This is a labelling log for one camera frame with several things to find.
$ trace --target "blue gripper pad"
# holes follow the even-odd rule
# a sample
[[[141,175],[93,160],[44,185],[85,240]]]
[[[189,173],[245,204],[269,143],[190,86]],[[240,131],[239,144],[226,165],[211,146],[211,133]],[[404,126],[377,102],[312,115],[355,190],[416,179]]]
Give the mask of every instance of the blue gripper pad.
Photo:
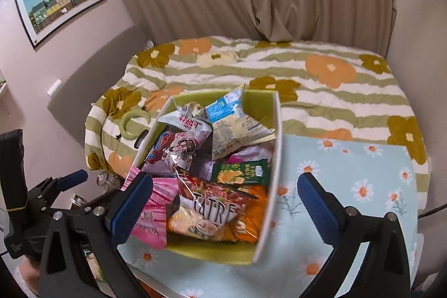
[[[79,171],[73,172],[58,180],[56,188],[60,192],[69,190],[70,188],[85,182],[88,177],[89,175],[87,174],[87,172],[83,169],[80,169]]]
[[[312,173],[300,175],[296,186],[324,243],[336,247],[347,225],[343,206],[332,193],[323,189]]]
[[[112,244],[117,246],[126,242],[144,205],[152,195],[153,186],[152,176],[140,172],[126,191],[119,191],[111,200],[104,222],[111,233]]]

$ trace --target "floral bedspread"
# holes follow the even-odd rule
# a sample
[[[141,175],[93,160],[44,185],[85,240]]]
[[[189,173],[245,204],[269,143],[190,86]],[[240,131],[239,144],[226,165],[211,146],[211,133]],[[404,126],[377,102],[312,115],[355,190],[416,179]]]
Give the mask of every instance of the floral bedspread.
[[[312,172],[343,206],[363,215],[397,215],[413,270],[417,198],[410,158],[399,146],[285,135],[273,218],[265,249],[251,266],[219,265],[154,250],[131,236],[118,247],[123,259],[154,278],[166,297],[171,290],[196,298],[297,298],[319,273],[332,251],[324,244],[296,188],[303,172]],[[367,243],[360,246],[337,297],[349,291],[361,267]]]
[[[132,57],[123,77],[92,106],[86,120],[85,155],[90,169],[123,177],[138,144],[123,138],[119,121],[132,109],[129,133],[150,128],[171,95],[198,90],[276,90],[283,131],[336,140],[406,148],[413,161],[419,208],[426,204],[429,167],[413,109],[386,61],[370,51],[324,43],[269,43],[220,36],[177,40]]]

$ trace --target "green snack package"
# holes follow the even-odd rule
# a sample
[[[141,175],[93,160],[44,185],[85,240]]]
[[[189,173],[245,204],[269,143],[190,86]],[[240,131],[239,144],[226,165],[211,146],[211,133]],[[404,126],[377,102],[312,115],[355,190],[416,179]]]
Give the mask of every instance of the green snack package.
[[[240,163],[215,163],[210,182],[268,186],[270,169],[267,159]]]

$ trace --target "light blue blanket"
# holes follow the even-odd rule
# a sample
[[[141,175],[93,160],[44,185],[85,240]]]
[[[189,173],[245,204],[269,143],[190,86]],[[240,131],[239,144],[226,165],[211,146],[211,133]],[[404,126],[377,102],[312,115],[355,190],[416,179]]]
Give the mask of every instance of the light blue blanket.
[[[296,181],[311,171],[344,206],[363,215],[397,214],[410,270],[416,250],[417,197],[414,171],[401,146],[372,145],[285,135],[283,160],[270,238],[258,264],[217,265],[170,251],[154,251],[136,238],[119,247],[124,260],[164,285],[196,298],[296,298],[329,256],[298,197]],[[362,244],[338,295],[352,285],[366,252]]]

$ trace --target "metal screw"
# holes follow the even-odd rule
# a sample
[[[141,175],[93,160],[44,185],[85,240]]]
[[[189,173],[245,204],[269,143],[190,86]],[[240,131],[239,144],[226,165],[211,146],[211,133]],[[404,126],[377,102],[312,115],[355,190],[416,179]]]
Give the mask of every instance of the metal screw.
[[[388,212],[387,213],[387,217],[388,217],[388,220],[390,220],[390,221],[396,221],[397,220],[397,216],[393,212]]]
[[[57,220],[60,220],[61,218],[62,218],[62,212],[60,212],[60,211],[56,211],[54,214],[53,214],[53,219],[55,219],[56,221]]]
[[[102,206],[95,207],[93,209],[93,215],[101,216],[104,213],[104,211],[106,211],[106,209]]]
[[[348,206],[348,207],[346,207],[346,213],[349,216],[355,216],[355,215],[357,215],[357,209],[352,206]]]

